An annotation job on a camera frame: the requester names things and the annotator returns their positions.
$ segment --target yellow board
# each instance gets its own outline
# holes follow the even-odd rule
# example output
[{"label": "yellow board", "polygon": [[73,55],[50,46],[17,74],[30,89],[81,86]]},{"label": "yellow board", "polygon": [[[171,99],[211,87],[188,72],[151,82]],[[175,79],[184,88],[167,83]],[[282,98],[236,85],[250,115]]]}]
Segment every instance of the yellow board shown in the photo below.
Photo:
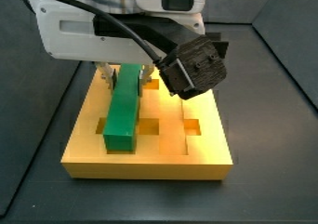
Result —
[{"label": "yellow board", "polygon": [[140,99],[133,153],[105,150],[109,103],[96,72],[61,158],[72,178],[224,179],[232,159],[211,91],[183,101],[168,95],[153,73]]}]

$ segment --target yellow wooden block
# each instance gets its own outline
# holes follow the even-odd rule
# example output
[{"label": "yellow wooden block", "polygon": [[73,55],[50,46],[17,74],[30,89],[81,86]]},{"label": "yellow wooden block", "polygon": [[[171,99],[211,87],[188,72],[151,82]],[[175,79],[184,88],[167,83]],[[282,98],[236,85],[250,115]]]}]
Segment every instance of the yellow wooden block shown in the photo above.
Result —
[{"label": "yellow wooden block", "polygon": [[140,99],[133,153],[105,150],[109,103],[96,72],[61,158],[72,178],[224,179],[232,159],[211,91],[181,101],[155,72]]}]

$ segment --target green block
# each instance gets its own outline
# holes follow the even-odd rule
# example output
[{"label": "green block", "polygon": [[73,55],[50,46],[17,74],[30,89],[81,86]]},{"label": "green block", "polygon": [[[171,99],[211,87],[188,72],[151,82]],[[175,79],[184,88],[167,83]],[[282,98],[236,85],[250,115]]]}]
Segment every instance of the green block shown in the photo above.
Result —
[{"label": "green block", "polygon": [[121,64],[103,130],[108,151],[132,151],[139,110],[137,78],[140,64]]}]

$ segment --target dark background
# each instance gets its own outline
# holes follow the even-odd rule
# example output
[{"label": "dark background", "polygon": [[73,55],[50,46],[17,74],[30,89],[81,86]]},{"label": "dark background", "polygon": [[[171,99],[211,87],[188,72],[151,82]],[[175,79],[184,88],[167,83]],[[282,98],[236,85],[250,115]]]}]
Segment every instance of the dark background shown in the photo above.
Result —
[{"label": "dark background", "polygon": [[0,222],[316,221],[316,7],[208,0],[205,29],[230,42],[227,179],[85,180],[60,159],[95,67],[49,58],[21,0],[0,0]]}]

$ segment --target table surface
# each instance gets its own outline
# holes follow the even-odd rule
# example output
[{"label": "table surface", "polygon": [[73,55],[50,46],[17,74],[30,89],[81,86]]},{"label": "table surface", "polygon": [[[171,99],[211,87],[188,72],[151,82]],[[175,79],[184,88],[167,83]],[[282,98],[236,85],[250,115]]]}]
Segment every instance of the table surface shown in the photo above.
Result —
[{"label": "table surface", "polygon": [[61,153],[95,73],[79,66],[2,221],[318,220],[316,110],[247,25],[207,25],[228,40],[215,94],[235,166],[223,182],[68,177]]}]

